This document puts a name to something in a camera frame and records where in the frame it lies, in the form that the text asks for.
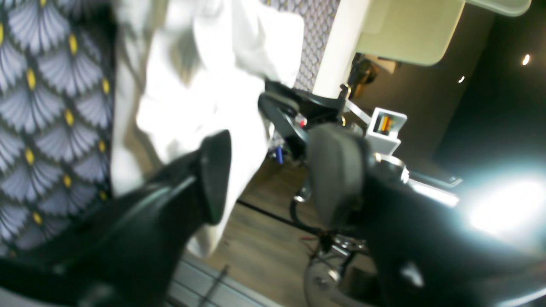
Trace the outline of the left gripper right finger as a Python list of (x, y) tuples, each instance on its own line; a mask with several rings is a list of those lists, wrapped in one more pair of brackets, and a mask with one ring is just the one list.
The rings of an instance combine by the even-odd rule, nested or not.
[(363, 137), (312, 128), (307, 162), (321, 223), (365, 241), (386, 306), (523, 307), (545, 297), (543, 249), (494, 237), (419, 194)]

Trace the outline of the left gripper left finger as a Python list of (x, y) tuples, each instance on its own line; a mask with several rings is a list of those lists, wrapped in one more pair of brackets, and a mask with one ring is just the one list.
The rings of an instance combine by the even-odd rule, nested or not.
[(186, 244), (224, 214), (227, 130), (51, 242), (1, 260), (1, 287), (66, 307), (160, 307)]

